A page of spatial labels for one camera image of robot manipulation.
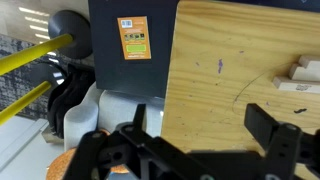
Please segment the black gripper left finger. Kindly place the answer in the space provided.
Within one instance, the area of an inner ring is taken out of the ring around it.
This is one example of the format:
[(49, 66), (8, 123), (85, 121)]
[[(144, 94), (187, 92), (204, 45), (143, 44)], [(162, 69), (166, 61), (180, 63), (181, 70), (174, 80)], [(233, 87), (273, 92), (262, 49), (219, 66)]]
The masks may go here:
[(145, 131), (146, 129), (146, 105), (138, 104), (133, 119), (135, 130)]

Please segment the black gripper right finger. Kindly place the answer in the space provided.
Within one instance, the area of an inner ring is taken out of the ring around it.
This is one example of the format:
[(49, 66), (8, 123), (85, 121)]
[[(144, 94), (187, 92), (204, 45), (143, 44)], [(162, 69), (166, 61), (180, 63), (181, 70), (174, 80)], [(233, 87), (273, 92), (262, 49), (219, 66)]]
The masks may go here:
[(279, 123), (259, 105), (250, 103), (246, 106), (244, 126), (259, 145), (267, 150)]

